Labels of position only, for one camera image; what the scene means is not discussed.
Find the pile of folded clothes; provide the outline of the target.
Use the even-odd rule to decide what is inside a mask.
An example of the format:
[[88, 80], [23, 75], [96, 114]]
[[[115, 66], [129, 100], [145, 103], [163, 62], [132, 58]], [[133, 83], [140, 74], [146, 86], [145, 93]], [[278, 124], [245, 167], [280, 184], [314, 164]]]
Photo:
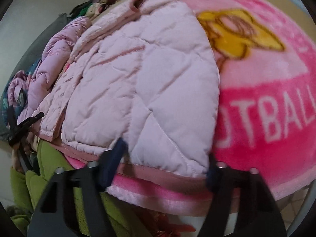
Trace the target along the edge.
[[118, 1], [120, 0], [88, 0], [74, 7], [69, 13], [69, 19], [74, 20], [75, 18], [85, 16], [93, 21]]

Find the pink flamingo comforter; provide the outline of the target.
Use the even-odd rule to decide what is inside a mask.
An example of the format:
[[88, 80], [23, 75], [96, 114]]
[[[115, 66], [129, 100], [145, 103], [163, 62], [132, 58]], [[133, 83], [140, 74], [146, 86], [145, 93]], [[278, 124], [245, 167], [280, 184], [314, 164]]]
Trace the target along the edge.
[[49, 39], [41, 56], [32, 59], [28, 69], [17, 71], [8, 81], [1, 102], [2, 119], [6, 127], [9, 107], [14, 108], [18, 123], [30, 117], [38, 108], [51, 92], [76, 41], [91, 24], [91, 20], [85, 16], [69, 22]]

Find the pink cartoon fleece blanket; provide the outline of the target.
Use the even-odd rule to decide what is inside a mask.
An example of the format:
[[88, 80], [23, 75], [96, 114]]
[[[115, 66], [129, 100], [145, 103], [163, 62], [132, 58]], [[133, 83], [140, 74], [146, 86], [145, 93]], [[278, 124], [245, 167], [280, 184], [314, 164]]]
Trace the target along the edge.
[[[220, 8], [247, 14], [276, 32], [285, 51], [250, 51], [224, 63], [213, 153], [239, 170], [259, 169], [276, 200], [315, 179], [315, 43], [286, 14], [265, 0], [183, 0], [193, 11]], [[211, 194], [203, 177], [171, 176], [122, 163], [109, 194], [159, 212], [204, 216]]]

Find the pink quilted jacket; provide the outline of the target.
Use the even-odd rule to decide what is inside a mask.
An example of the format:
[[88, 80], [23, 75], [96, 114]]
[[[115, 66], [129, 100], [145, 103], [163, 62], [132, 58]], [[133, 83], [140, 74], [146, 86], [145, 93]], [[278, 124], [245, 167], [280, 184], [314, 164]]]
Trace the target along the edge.
[[40, 138], [91, 161], [128, 146], [118, 173], [179, 193], [204, 189], [220, 76], [206, 33], [180, 0], [127, 0], [77, 40], [38, 107]]

